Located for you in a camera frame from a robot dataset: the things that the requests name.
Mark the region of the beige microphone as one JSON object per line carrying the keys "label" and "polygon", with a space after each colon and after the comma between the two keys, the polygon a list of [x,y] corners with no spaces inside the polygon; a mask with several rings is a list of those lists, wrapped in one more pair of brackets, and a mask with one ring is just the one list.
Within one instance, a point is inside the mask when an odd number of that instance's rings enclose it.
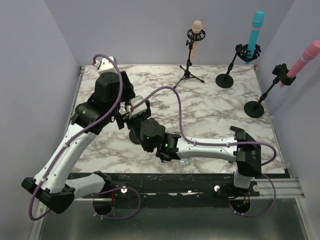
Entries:
{"label": "beige microphone", "polygon": [[193,47],[190,54],[190,59],[193,60],[196,57],[197,48],[198,48],[198,35],[202,30],[202,22],[200,20],[195,20],[192,25],[192,33],[193,33]]}

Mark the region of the black round-base mic stand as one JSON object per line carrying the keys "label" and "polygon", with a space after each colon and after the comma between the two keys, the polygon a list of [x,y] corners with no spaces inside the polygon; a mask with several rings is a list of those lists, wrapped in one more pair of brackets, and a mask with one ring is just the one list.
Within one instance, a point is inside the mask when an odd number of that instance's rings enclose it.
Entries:
{"label": "black round-base mic stand", "polygon": [[136,145],[141,145],[142,140],[141,140],[141,131],[133,131],[132,129],[129,131],[129,139],[132,143]]}

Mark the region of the silver mesh microphone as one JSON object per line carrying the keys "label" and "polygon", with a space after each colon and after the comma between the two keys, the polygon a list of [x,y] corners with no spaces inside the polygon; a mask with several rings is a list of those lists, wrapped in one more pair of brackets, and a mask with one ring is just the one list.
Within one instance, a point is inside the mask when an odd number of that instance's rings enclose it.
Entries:
{"label": "silver mesh microphone", "polygon": [[124,115],[124,114],[126,114],[128,112],[127,108],[126,108],[126,104],[124,102],[120,103],[119,112],[120,112],[121,115]]}

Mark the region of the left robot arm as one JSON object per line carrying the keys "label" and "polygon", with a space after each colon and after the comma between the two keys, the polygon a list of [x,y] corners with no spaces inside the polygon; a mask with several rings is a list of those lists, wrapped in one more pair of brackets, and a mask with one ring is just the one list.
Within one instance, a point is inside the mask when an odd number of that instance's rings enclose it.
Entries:
{"label": "left robot arm", "polygon": [[124,127],[120,104],[135,96],[125,71],[101,73],[89,99],[76,106],[65,137],[52,157],[39,173],[22,181],[21,186],[32,195],[31,199],[38,199],[49,210],[61,214],[76,199],[90,194],[107,197],[111,191],[110,178],[101,171],[74,180],[68,177],[84,150],[106,125],[117,122],[120,129]]}

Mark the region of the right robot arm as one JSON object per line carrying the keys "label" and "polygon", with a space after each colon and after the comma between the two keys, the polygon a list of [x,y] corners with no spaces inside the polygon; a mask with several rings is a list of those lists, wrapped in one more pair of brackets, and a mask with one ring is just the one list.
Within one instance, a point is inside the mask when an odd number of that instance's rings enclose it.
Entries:
{"label": "right robot arm", "polygon": [[139,115],[127,118],[125,123],[144,151],[155,152],[163,161],[208,158],[236,163],[230,191],[241,196],[247,192],[252,178],[261,176],[261,146],[245,131],[227,138],[183,137],[181,133],[168,133],[154,118]]}

